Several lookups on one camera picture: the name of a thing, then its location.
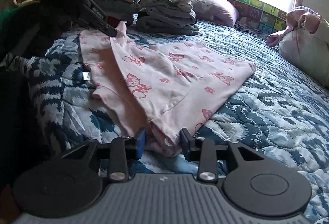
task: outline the silver screw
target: silver screw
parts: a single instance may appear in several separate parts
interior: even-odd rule
[[[216,178],[216,175],[212,172],[202,172],[200,174],[200,178],[203,180],[214,180]]]
[[[113,172],[110,175],[110,178],[112,180],[124,180],[125,177],[126,177],[126,175],[124,173],[122,173],[122,172]]]

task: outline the clothing label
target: clothing label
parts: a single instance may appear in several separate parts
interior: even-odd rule
[[[90,72],[82,72],[83,80],[90,80]]]

